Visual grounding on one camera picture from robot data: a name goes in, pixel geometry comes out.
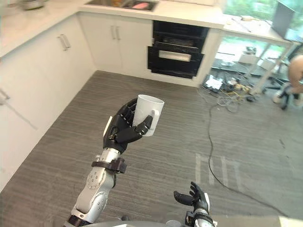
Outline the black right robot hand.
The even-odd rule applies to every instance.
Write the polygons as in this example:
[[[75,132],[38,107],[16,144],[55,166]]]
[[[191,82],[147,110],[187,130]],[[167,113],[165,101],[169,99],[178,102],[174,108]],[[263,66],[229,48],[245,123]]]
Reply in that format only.
[[[209,203],[206,200],[205,193],[195,182],[191,182],[189,195],[174,191],[174,199],[183,205],[193,206],[194,210],[204,209],[209,211]]]

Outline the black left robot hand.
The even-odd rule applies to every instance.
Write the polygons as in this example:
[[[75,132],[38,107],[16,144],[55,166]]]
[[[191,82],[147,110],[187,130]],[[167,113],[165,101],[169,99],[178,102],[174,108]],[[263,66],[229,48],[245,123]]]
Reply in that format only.
[[[135,98],[124,104],[113,116],[103,136],[103,148],[113,148],[122,154],[129,143],[141,139],[150,130],[153,121],[151,115],[134,125],[136,106]]]

